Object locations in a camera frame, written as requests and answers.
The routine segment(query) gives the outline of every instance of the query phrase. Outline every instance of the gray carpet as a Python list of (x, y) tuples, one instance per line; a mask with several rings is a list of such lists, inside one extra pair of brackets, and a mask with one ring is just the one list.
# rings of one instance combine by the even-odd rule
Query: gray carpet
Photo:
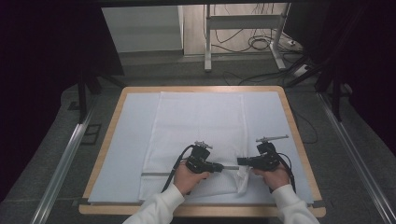
[[(271, 55), (214, 57), (211, 73), (204, 71), (202, 57), (171, 55), (135, 60), (123, 55), (124, 77), (128, 86), (227, 86), (238, 85), (241, 78), (276, 72)], [(242, 85), (282, 85), (293, 77), (262, 76)], [(106, 134), (121, 88), (99, 78), (102, 92), (90, 125), (97, 139), (85, 135), (67, 177), (49, 214), (47, 223), (122, 223), (127, 216), (86, 216), (78, 211), (78, 202), (86, 188), (92, 167)], [(383, 223), (370, 195), (319, 102), (313, 85), (315, 77), (286, 89), (290, 106), (304, 142), (307, 156), (324, 199), (327, 215), (320, 223)], [(76, 87), (65, 91), (62, 107), (34, 158), (7, 198), (0, 204), (0, 223), (28, 223), (50, 182), (78, 122), (78, 111), (70, 110), (78, 101)], [(396, 207), (396, 160), (384, 143), (342, 98), (343, 123), (377, 183)], [(274, 218), (179, 218), (173, 223), (280, 223)]]

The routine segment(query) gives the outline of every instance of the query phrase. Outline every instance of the hand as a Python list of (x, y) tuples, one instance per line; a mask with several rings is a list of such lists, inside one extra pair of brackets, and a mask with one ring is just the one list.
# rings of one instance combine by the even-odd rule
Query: hand
[(193, 173), (189, 168), (187, 168), (186, 161), (182, 161), (176, 169), (174, 185), (184, 196), (188, 192), (192, 191), (195, 185), (202, 179), (206, 179), (208, 177), (209, 172), (203, 172), (201, 174)]
[(262, 176), (262, 180), (272, 190), (276, 190), (282, 186), (290, 183), (290, 178), (286, 172), (285, 166), (279, 164), (274, 171), (262, 171), (259, 169), (252, 169), (255, 175)]

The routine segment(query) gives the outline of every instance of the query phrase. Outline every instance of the black curtain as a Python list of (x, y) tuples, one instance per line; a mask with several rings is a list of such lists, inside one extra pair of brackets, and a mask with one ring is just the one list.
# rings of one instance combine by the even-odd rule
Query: black curtain
[(396, 4), (370, 1), (340, 60), (343, 82), (361, 117), (396, 155)]
[(90, 77), (123, 75), (101, 8), (56, 1), (0, 3), (3, 201), (35, 154), (62, 92)]

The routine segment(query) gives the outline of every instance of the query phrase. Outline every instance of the fabric fold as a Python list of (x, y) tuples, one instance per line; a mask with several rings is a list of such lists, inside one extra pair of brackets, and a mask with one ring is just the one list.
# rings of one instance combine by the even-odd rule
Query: fabric fold
[[(209, 149), (208, 161), (235, 166), (237, 157), (246, 157), (248, 133), (243, 95), (161, 92), (142, 169), (140, 200), (145, 201), (162, 191), (168, 176), (161, 174), (170, 173), (183, 149), (195, 141), (204, 141), (213, 147)], [(239, 168), (239, 171), (223, 170), (211, 174), (188, 197), (244, 192), (248, 169)]]

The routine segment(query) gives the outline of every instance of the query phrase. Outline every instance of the wooden table edge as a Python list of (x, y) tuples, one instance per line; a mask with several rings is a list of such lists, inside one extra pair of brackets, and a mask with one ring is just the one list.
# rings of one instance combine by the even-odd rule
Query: wooden table edge
[[(123, 108), (123, 104), (125, 102), (126, 96), (128, 93), (145, 93), (145, 92), (161, 92), (161, 91), (171, 91), (171, 92), (247, 92), (247, 91), (276, 91), (279, 94), (279, 98), (281, 104), (283, 106), (286, 118), (288, 120), (288, 124), (290, 126), (290, 130), (292, 133), (292, 137), (294, 143), (297, 147), (297, 151), (304, 167), (304, 171), (307, 177), (308, 185), (311, 188), (312, 195), (314, 198), (314, 202), (321, 202), (322, 197), (318, 190), (318, 185), (314, 174), (311, 169), (311, 165), (309, 163), (309, 159), (306, 156), (303, 142), (301, 140), (301, 136), (298, 132), (296, 123), (294, 121), (294, 117), (291, 114), (289, 101), (286, 97), (286, 93), (284, 92), (282, 87), (279, 86), (172, 86), (172, 87), (126, 87), (122, 90), (120, 99), (116, 105), (114, 110), (112, 119), (107, 128), (107, 132), (99, 151), (98, 157), (96, 159), (95, 165), (93, 166), (92, 173), (90, 179), (88, 181), (87, 187), (85, 188), (83, 198), (88, 199), (91, 195), (92, 188), (96, 178), (99, 176), (100, 170), (102, 169), (103, 163), (105, 161), (105, 157), (110, 146), (111, 138), (113, 137), (113, 133), (115, 131), (118, 119), (120, 117), (121, 110)], [(211, 205), (205, 206), (193, 206), (189, 205), (187, 207), (195, 207), (192, 212), (189, 212), (189, 209), (186, 208), (185, 205), (181, 205), (176, 211), (175, 216), (179, 217), (223, 217), (224, 213), (231, 217), (275, 217), (277, 213), (277, 209), (275, 207), (270, 206), (217, 206), (218, 210), (216, 214), (212, 214), (213, 207)], [(95, 204), (80, 204), (79, 212), (81, 214), (86, 215), (132, 215), (137, 211), (139, 205), (95, 205)], [(325, 207), (313, 208), (309, 207), (311, 212), (315, 217), (323, 217), (326, 214)], [(246, 212), (248, 216), (243, 216), (240, 212)]]

